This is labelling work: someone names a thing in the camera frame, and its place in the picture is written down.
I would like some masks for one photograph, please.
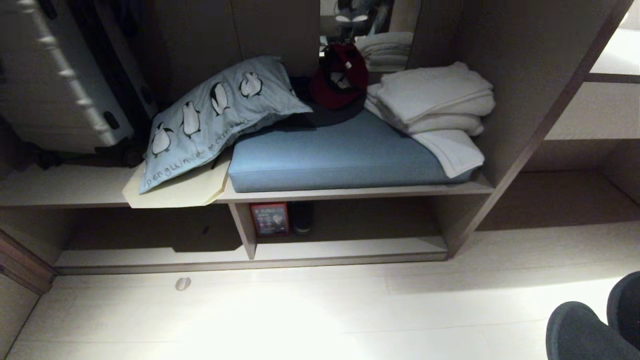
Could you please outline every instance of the pillowcase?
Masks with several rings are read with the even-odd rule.
[[[154,117],[139,193],[206,164],[241,134],[308,113],[276,56],[238,63]]]

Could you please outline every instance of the light wood floor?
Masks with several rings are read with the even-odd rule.
[[[480,232],[445,263],[65,276],[9,359],[544,360],[556,306],[605,320],[639,268],[627,222]]]

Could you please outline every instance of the luggage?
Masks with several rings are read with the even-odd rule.
[[[146,149],[157,106],[108,4],[0,0],[0,113],[23,141],[81,154]]]

